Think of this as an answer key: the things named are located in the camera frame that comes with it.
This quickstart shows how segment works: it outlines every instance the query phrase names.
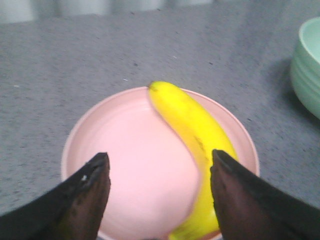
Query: speckled countertop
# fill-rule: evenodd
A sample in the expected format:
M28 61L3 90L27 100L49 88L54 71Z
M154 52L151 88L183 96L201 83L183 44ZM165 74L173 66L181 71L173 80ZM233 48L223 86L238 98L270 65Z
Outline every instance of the speckled countertop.
M60 182L77 120L119 91L168 80L246 127L261 177L320 207L320 120L289 66L318 0L215 1L179 9L0 25L0 214Z

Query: yellow banana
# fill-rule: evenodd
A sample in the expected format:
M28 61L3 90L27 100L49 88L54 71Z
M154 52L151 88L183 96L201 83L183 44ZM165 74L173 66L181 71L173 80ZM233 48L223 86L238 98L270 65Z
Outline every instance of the yellow banana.
M236 152L219 123L182 89L169 82L153 81L148 93L154 108L182 139L201 172L191 214L170 233L169 240L198 240L219 230L210 183L212 150L224 150L235 159Z

